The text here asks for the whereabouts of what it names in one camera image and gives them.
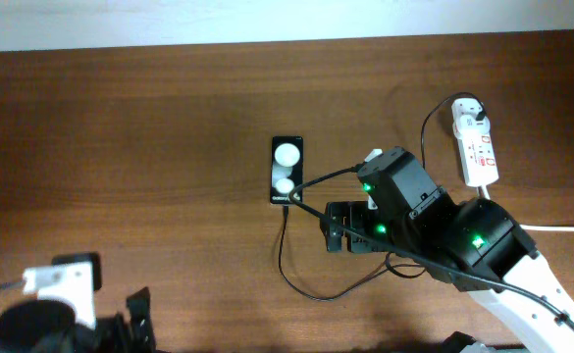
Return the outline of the black smartphone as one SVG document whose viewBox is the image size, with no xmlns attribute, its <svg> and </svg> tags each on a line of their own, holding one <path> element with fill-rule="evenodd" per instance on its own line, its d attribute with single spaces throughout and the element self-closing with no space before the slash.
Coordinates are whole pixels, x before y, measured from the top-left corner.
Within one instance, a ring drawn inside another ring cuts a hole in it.
<svg viewBox="0 0 574 353">
<path fill-rule="evenodd" d="M 303 183 L 304 139 L 298 135 L 272 138 L 269 201 L 290 205 L 289 194 Z"/>
</svg>

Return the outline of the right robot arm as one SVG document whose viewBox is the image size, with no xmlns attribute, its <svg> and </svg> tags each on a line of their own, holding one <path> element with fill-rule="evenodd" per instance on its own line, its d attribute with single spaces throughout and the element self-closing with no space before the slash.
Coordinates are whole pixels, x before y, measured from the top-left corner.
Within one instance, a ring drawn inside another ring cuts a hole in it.
<svg viewBox="0 0 574 353">
<path fill-rule="evenodd" d="M 455 203 L 400 147 L 353 172 L 377 208 L 369 220 L 326 210 L 347 233 L 467 293 L 531 352 L 574 352 L 574 300 L 529 233 L 492 200 Z"/>
</svg>

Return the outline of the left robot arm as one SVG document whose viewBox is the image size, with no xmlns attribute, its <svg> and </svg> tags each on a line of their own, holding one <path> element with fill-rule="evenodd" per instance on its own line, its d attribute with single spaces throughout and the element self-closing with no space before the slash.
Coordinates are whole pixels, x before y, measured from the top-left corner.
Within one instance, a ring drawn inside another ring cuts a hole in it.
<svg viewBox="0 0 574 353">
<path fill-rule="evenodd" d="M 156 353 L 147 287 L 126 300 L 130 319 L 99 318 L 95 328 L 76 322 L 55 300 L 27 300 L 0 315 L 0 353 Z"/>
</svg>

